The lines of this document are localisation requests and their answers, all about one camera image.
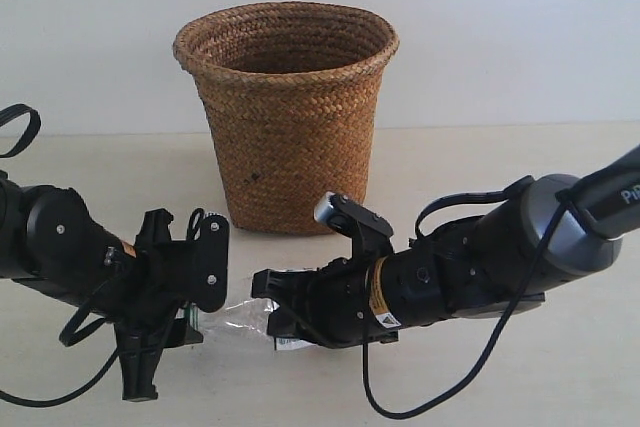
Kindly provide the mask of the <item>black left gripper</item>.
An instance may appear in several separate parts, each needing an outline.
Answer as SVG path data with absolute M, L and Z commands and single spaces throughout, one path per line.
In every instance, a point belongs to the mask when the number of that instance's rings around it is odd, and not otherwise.
M 204 342 L 203 334 L 190 324 L 183 302 L 163 291 L 151 276 L 147 259 L 129 243 L 108 255 L 112 267 L 122 278 L 113 288 L 114 307 L 109 314 L 119 321 L 149 334 L 165 327 L 169 333 L 165 348 L 178 348 Z M 158 399 L 154 375 L 159 362 L 159 338 L 142 333 L 119 332 L 119 363 L 124 401 Z

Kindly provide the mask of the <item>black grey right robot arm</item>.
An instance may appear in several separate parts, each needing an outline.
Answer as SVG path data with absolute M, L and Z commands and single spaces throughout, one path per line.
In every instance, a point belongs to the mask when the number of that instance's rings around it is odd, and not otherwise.
M 383 217 L 327 193 L 315 220 L 349 238 L 351 254 L 314 270 L 257 272 L 250 294 L 272 303 L 267 334 L 344 349 L 393 343 L 402 330 L 450 319 L 535 309 L 549 290 L 609 268 L 624 235 L 638 229 L 639 153 L 581 178 L 526 176 L 499 191 L 448 195 L 425 213 L 482 204 L 488 213 L 417 232 L 395 251 Z

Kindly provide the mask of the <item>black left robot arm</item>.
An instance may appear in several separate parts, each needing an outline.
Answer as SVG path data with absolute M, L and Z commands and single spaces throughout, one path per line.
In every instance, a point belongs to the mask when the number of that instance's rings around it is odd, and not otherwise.
M 110 363 L 121 366 L 122 397 L 158 397 L 154 375 L 170 336 L 191 303 L 186 267 L 194 233 L 174 240 L 172 215 L 146 212 L 134 243 L 90 215 L 80 194 L 53 185 L 21 187 L 1 180 L 1 276 L 75 307 L 59 334 L 74 346 L 105 324 L 114 328 Z

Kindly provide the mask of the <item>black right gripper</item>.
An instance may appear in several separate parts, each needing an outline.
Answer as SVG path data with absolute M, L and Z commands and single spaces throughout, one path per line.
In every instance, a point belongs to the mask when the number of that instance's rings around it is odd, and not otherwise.
M 293 304 L 299 315 L 336 348 L 358 346 L 362 342 L 365 315 L 365 269 L 343 257 L 317 270 L 279 271 L 264 269 L 253 275 L 252 299 L 270 299 Z M 267 335 L 275 347 L 310 347 L 328 344 L 313 330 L 282 309 L 272 312 Z

